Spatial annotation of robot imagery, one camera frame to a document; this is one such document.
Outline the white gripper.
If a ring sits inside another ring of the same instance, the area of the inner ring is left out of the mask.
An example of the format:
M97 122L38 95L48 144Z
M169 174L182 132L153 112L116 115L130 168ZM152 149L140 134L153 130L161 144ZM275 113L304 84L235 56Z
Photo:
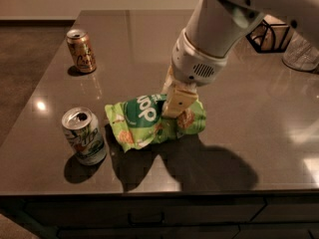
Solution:
M174 78L186 84L205 86L225 67L227 58L215 58L192 45L182 30L173 46L171 67L167 69L161 93L166 95L162 106L165 118L175 119L198 98L196 86L174 84Z

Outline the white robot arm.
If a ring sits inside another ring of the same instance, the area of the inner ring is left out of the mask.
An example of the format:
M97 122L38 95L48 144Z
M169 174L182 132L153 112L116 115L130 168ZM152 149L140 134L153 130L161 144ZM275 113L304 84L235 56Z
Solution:
M319 0L199 0L172 49L162 114L175 119L188 109L198 99L196 89L216 77L232 47L267 15L319 47Z

